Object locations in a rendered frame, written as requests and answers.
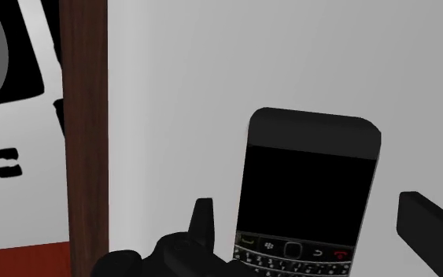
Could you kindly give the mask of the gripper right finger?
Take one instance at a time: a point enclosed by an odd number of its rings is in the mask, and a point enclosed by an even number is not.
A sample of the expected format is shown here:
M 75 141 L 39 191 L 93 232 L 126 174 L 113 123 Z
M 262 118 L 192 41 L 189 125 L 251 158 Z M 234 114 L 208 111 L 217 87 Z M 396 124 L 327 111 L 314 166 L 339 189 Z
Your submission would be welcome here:
M 397 233 L 438 277 L 443 277 L 441 207 L 417 191 L 400 193 Z

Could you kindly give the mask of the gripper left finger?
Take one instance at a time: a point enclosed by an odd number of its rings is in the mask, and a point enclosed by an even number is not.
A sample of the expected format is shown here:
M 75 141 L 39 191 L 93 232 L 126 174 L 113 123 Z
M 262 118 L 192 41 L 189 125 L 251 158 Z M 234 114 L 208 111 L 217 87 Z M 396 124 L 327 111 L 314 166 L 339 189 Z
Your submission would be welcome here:
M 199 198 L 188 231 L 163 236 L 145 259 L 128 249 L 107 253 L 90 277 L 253 277 L 241 261 L 226 262 L 214 254 L 214 241 L 213 201 Z

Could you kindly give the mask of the black keypad phone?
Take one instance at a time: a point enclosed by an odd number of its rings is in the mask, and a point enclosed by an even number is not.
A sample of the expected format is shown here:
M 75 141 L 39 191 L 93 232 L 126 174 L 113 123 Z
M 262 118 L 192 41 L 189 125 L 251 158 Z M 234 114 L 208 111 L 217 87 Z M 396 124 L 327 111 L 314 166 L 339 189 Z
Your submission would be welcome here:
M 349 277 L 381 147 L 360 117 L 250 118 L 233 257 L 257 277 Z

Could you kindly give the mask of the white table with brown edge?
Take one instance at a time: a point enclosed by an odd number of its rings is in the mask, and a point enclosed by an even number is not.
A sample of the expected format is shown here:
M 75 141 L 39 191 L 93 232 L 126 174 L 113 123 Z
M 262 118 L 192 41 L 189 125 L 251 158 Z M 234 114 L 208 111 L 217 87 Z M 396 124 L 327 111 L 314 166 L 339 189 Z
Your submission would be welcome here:
M 232 254 L 249 119 L 358 116 L 382 134 L 349 277 L 435 277 L 398 196 L 443 208 L 443 0 L 61 0 L 72 276 L 185 230 L 214 201 Z

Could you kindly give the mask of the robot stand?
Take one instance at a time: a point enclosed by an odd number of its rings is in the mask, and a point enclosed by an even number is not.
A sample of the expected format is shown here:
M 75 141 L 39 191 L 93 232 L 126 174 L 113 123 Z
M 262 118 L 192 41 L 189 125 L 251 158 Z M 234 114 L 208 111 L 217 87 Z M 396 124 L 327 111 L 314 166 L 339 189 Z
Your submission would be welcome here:
M 42 74 L 17 0 L 0 0 L 0 22 L 9 50 L 9 67 L 0 89 L 0 104 L 43 94 Z

